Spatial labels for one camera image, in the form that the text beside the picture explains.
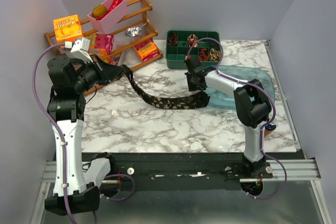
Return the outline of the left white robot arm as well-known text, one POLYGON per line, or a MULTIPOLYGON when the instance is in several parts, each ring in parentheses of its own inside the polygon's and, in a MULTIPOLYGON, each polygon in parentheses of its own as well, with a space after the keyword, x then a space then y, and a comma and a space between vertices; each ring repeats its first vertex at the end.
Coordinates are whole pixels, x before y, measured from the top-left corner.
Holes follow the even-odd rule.
POLYGON ((117 172, 108 153, 96 154, 86 172, 82 169, 82 131, 86 100, 84 93, 94 85, 108 84, 123 75, 123 68, 100 59, 52 58, 48 63, 53 83, 47 106, 56 141, 56 179, 53 196, 45 200, 45 209, 64 216, 95 212, 100 205, 100 186, 117 172))

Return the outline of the black leaf patterned tie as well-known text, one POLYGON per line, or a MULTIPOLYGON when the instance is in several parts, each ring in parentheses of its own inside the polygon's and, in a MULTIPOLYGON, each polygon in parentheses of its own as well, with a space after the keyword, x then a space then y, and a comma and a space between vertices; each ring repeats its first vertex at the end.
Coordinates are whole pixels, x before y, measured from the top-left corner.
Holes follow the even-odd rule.
POLYGON ((164 98, 156 97, 146 93, 141 89, 135 82, 132 72, 132 80, 129 83, 136 94, 142 98, 142 100, 158 109, 164 110, 192 110, 201 109, 208 106, 210 96, 204 92, 200 91, 198 93, 179 98, 164 98))

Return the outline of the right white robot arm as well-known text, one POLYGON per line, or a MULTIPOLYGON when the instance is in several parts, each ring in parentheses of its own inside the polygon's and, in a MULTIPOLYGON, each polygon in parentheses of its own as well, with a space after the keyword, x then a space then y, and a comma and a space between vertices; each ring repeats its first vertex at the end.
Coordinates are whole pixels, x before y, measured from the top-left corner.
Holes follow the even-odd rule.
POLYGON ((257 79, 241 80, 214 67, 204 68, 197 58, 190 56, 185 58, 184 63, 190 91, 212 88, 234 98, 237 117, 245 130, 241 171, 246 177, 255 177, 266 165, 263 150, 264 127, 272 111, 271 98, 257 79))

